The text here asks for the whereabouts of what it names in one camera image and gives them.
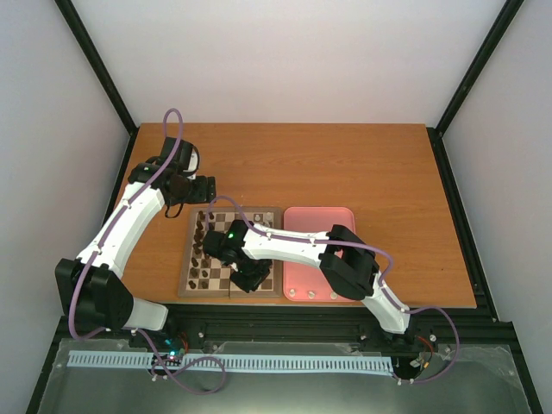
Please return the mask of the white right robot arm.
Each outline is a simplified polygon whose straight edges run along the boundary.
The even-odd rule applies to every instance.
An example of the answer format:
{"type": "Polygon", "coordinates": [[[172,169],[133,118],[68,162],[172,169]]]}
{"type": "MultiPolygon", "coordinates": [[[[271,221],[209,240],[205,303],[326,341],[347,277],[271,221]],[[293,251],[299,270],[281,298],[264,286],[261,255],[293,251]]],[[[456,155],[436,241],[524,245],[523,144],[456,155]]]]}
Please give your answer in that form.
{"type": "Polygon", "coordinates": [[[320,270],[337,295],[362,302],[385,332],[403,335],[409,328],[409,308],[388,288],[389,270],[376,261],[384,252],[342,225],[300,233],[235,220],[218,236],[212,253],[234,268],[233,280],[245,292],[258,287],[271,261],[298,263],[320,270]]]}

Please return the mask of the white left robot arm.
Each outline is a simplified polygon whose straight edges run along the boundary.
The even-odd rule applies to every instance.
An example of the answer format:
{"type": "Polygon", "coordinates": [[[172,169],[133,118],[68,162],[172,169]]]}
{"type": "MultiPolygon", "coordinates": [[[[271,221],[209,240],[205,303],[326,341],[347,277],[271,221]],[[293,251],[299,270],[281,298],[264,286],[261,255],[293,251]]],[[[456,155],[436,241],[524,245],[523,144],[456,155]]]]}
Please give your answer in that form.
{"type": "Polygon", "coordinates": [[[62,259],[55,267],[71,335],[79,337],[77,323],[90,323],[97,330],[146,329],[159,346],[172,346],[178,340],[179,325],[168,318],[167,307],[135,297],[122,276],[136,243],[161,210],[207,204],[215,196],[212,176],[192,175],[175,164],[135,167],[99,233],[76,259],[62,259]]]}

